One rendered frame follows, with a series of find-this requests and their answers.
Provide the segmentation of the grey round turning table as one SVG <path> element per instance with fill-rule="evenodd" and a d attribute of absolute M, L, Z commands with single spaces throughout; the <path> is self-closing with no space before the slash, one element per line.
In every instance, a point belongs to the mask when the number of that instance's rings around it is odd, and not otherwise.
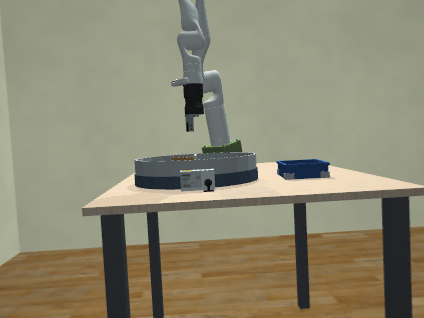
<path fill-rule="evenodd" d="M 194 160 L 172 161 L 172 158 L 187 156 L 194 156 Z M 140 158 L 135 160 L 134 178 L 135 186 L 144 189 L 213 192 L 215 187 L 256 181 L 256 153 L 194 153 Z"/>

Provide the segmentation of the blue rectangular crate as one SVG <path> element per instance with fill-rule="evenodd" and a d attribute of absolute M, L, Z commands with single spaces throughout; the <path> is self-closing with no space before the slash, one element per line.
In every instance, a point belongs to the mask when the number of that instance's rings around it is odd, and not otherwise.
<path fill-rule="evenodd" d="M 281 164 L 280 164 L 280 163 Z M 285 180 L 330 178 L 330 162 L 318 159 L 276 161 L 277 175 Z"/>

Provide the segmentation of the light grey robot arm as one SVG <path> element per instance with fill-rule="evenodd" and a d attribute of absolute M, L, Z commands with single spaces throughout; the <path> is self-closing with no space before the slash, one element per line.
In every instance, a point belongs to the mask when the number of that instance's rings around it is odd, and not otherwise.
<path fill-rule="evenodd" d="M 190 0 L 178 1 L 184 32 L 178 34 L 177 43 L 182 55 L 183 72 L 201 71 L 203 94 L 213 92 L 211 98 L 203 104 L 211 146 L 228 144 L 231 140 L 220 74 L 216 70 L 203 71 L 204 58 L 211 41 L 205 0 L 196 0 L 195 5 Z M 192 55 L 188 54 L 187 50 L 192 50 Z"/>

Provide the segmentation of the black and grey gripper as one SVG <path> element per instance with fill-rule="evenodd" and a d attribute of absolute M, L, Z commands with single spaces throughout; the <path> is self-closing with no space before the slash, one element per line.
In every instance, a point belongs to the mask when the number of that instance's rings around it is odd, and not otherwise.
<path fill-rule="evenodd" d="M 181 83 L 181 84 L 180 84 Z M 186 132 L 194 131 L 193 117 L 204 114 L 202 73 L 198 70 L 183 72 L 183 78 L 171 82 L 171 86 L 182 86 L 185 98 Z"/>

